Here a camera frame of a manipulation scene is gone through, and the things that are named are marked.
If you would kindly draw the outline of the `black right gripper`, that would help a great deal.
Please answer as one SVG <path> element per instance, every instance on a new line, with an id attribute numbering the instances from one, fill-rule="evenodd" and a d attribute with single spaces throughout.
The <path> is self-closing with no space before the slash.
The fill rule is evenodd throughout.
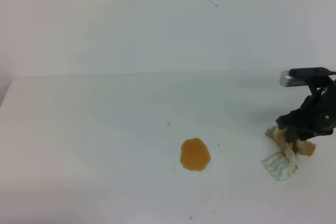
<path id="1" fill-rule="evenodd" d="M 315 95 L 307 96 L 300 108 L 279 116 L 276 123 L 280 130 L 286 129 L 287 143 L 333 134 L 335 81 Z"/>

